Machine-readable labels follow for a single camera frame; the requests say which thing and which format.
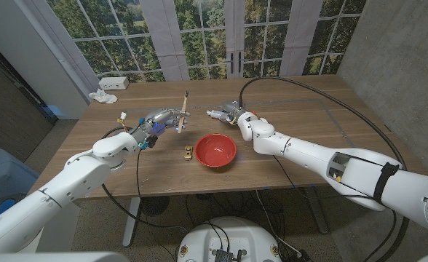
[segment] door handle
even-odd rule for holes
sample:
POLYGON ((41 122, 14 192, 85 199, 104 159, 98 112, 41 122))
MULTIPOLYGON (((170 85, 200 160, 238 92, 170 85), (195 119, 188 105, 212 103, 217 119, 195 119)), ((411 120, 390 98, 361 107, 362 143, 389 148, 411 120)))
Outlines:
POLYGON ((234 53, 230 54, 230 60, 225 60, 224 63, 230 63, 230 73, 234 73, 234 53))
POLYGON ((238 52, 238 73, 242 71, 242 53, 238 52))

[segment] black strap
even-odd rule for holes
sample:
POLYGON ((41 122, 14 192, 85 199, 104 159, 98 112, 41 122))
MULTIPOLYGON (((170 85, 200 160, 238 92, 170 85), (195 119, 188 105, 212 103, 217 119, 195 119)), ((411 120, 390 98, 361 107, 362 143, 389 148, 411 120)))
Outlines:
POLYGON ((386 163, 384 167, 381 169, 381 176, 377 180, 376 187, 374 188, 374 195, 373 198, 376 200, 379 204, 382 205, 382 192, 384 191, 384 188, 386 187, 387 181, 389 178, 398 171, 399 165, 392 165, 390 163, 386 163))

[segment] red bowl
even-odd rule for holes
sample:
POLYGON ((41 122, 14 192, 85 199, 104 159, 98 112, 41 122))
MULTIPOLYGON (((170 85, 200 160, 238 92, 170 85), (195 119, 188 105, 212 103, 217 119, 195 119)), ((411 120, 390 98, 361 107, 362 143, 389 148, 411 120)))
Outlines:
POLYGON ((236 154, 237 145, 234 140, 222 134, 202 137, 194 149, 198 161, 208 167, 223 167, 230 163, 236 154))

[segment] white box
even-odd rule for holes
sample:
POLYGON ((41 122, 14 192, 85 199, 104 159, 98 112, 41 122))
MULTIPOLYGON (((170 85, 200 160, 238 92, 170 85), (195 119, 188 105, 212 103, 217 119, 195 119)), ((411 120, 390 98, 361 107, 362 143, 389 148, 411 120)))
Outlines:
POLYGON ((99 81, 102 90, 124 90, 128 87, 128 78, 123 77, 103 77, 99 81))

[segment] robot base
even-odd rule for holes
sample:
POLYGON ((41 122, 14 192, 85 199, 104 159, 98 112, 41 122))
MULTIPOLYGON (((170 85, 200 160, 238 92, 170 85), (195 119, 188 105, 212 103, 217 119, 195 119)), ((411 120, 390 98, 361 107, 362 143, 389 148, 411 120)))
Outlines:
POLYGON ((213 225, 221 227, 229 236, 214 227, 221 236, 221 242, 211 225, 202 224, 191 230, 182 240, 177 257, 178 262, 186 261, 236 261, 241 253, 241 262, 280 261, 277 241, 266 229, 243 218, 221 217, 211 219, 213 225), (216 260, 216 255, 224 255, 216 260))

